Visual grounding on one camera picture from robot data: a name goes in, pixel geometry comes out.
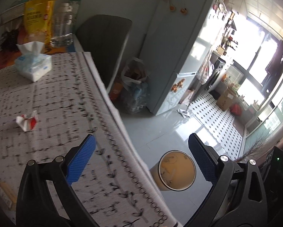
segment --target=paper cup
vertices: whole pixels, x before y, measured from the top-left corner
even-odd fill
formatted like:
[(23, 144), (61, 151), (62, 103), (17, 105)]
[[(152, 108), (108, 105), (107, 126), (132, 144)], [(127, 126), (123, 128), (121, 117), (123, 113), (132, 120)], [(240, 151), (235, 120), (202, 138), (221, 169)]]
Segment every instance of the paper cup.
[(161, 191), (183, 191), (195, 180), (196, 169), (191, 157), (179, 150), (165, 153), (150, 173)]

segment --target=yellow snack bag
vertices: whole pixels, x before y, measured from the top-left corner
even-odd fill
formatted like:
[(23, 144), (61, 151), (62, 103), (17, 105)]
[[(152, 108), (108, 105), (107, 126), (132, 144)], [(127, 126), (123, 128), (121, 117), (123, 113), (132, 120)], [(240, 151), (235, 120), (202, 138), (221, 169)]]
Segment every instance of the yellow snack bag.
[(50, 43), (54, 2), (55, 0), (31, 0), (26, 2), (24, 27), (28, 42)]

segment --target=gray chair backrest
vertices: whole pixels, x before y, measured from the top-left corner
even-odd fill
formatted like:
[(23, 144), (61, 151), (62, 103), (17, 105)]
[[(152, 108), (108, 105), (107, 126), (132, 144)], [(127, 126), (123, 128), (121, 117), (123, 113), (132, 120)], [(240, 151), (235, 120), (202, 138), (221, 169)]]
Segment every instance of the gray chair backrest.
[(131, 25), (129, 19), (99, 14), (87, 19), (76, 31), (84, 51), (91, 52), (108, 93), (118, 72)]

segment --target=plastic bag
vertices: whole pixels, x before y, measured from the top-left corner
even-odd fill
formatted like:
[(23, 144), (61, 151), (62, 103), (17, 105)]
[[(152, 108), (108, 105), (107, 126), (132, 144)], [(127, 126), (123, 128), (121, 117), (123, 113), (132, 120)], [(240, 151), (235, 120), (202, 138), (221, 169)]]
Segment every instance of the plastic bag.
[(127, 60), (126, 66), (121, 72), (121, 80), (123, 81), (126, 90), (129, 90), (129, 87), (133, 83), (141, 84), (142, 82), (145, 82), (147, 77), (148, 74), (144, 62), (135, 57)]
[(201, 84), (205, 84), (213, 73), (214, 66), (210, 60), (205, 61), (201, 68), (198, 70), (196, 77)]
[(148, 84), (146, 82), (133, 83), (129, 90), (123, 88), (120, 99), (129, 114), (142, 111), (147, 105)]
[(49, 44), (51, 40), (51, 17), (55, 0), (32, 0), (25, 4), (24, 27), (28, 41)]
[(240, 107), (239, 104), (234, 104), (230, 107), (230, 112), (236, 116), (241, 116), (242, 115), (242, 108)]
[(121, 72), (124, 89), (121, 92), (121, 102), (130, 114), (135, 114), (147, 105), (149, 90), (147, 71), (142, 60), (135, 57), (127, 61)]

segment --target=table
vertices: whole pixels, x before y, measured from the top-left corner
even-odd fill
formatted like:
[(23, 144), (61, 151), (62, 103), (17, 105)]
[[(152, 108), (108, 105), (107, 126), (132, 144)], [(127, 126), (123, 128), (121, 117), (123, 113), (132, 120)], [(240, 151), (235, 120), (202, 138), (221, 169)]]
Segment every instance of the table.
[[(60, 54), (66, 52), (83, 52), (82, 46), (80, 45), (76, 35), (73, 35), (73, 44), (62, 47), (62, 48), (52, 48), (50, 45), (45, 45), (44, 54)], [(7, 66), (14, 65), (14, 60), (21, 56), (21, 52), (9, 52), (9, 51), (1, 51), (0, 52), (0, 69), (3, 69)]]
[[(17, 193), (27, 161), (64, 156), (92, 133), (97, 149), (72, 187), (94, 220), (108, 227), (176, 226), (109, 100), (91, 54), (53, 55), (52, 64), (52, 71), (35, 83), (14, 66), (0, 70), (0, 181)], [(39, 123), (23, 132), (14, 119), (34, 110)], [(48, 186), (60, 215), (67, 217), (53, 184)], [(15, 221), (15, 212), (5, 212)]]

